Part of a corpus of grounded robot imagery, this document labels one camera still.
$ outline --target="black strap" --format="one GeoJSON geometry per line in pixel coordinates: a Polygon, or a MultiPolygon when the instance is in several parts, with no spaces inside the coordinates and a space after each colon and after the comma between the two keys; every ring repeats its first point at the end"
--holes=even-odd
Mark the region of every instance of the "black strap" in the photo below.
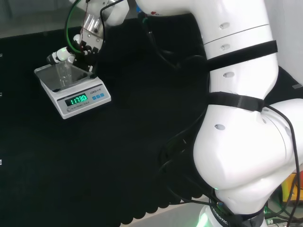
{"type": "Polygon", "coordinates": [[[241,50],[226,53],[207,61],[208,70],[213,71],[230,65],[250,61],[278,52],[276,41],[250,46],[241,50]]]}
{"type": "Polygon", "coordinates": [[[213,213],[213,216],[223,227],[241,227],[242,223],[246,220],[254,218],[261,214],[264,211],[264,207],[254,214],[234,214],[234,215],[226,215],[223,214],[220,209],[212,203],[210,206],[210,210],[213,213]]]}
{"type": "Polygon", "coordinates": [[[262,99],[249,96],[240,96],[226,92],[209,93],[208,104],[232,106],[244,110],[259,112],[261,112],[265,106],[265,102],[262,99]]]}

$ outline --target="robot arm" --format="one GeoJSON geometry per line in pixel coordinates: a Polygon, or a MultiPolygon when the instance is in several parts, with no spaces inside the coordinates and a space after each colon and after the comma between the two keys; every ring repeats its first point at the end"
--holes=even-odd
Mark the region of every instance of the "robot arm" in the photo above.
{"type": "MultiPolygon", "coordinates": [[[[184,13],[195,16],[207,60],[218,63],[210,70],[211,93],[232,93],[264,100],[274,87],[278,75],[274,52],[249,61],[240,59],[225,64],[240,52],[273,42],[264,0],[136,2],[150,16],[184,13]]],[[[303,136],[303,123],[299,120],[303,114],[303,100],[285,101],[276,107],[291,120],[296,138],[303,136]]],[[[303,144],[297,141],[297,147],[301,164],[303,144]]],[[[268,109],[258,112],[209,105],[196,138],[194,160],[202,178],[216,189],[216,196],[234,214],[259,212],[271,193],[295,170],[289,125],[268,109]]],[[[215,218],[218,214],[209,208],[202,213],[207,214],[211,226],[221,226],[215,218]]]]}
{"type": "MultiPolygon", "coordinates": [[[[117,0],[81,0],[77,7],[86,11],[84,27],[81,35],[75,35],[73,46],[83,50],[82,54],[74,54],[69,47],[64,47],[48,56],[49,64],[54,65],[68,60],[74,66],[85,71],[93,71],[97,54],[103,45],[103,25],[100,19],[100,10],[117,0]]],[[[105,26],[117,26],[123,23],[129,11],[126,0],[107,8],[103,12],[105,26]]]]}

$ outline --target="scale display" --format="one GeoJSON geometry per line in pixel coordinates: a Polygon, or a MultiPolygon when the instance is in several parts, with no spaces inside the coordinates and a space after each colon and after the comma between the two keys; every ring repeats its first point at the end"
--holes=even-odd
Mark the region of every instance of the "scale display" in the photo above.
{"type": "Polygon", "coordinates": [[[71,105],[74,105],[74,104],[77,104],[77,103],[85,102],[87,99],[88,98],[87,98],[86,94],[83,93],[83,94],[77,95],[73,98],[66,99],[65,103],[66,103],[67,106],[71,106],[71,105]]]}

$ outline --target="digital scale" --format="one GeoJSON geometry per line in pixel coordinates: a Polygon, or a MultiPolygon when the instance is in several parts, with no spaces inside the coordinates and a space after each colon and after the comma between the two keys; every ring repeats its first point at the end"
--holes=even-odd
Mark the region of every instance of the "digital scale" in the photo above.
{"type": "Polygon", "coordinates": [[[70,68],[67,72],[64,64],[61,66],[65,69],[61,72],[59,64],[47,65],[35,70],[42,87],[63,119],[111,101],[111,96],[102,80],[98,77],[92,78],[92,73],[72,65],[68,65],[70,68]]]}

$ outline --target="black tablecloth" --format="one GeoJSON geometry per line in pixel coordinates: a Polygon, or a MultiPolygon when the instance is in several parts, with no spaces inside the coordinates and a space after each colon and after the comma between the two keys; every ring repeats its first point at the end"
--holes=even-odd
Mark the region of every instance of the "black tablecloth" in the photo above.
{"type": "MultiPolygon", "coordinates": [[[[162,48],[201,51],[192,16],[152,23],[162,48]]],[[[203,63],[175,72],[125,21],[108,32],[98,65],[112,102],[63,120],[33,73],[63,46],[62,30],[0,40],[0,226],[115,227],[168,206],[173,196],[154,180],[158,152],[205,108],[203,63]]],[[[281,69],[267,102],[303,97],[294,84],[281,69]]]]}

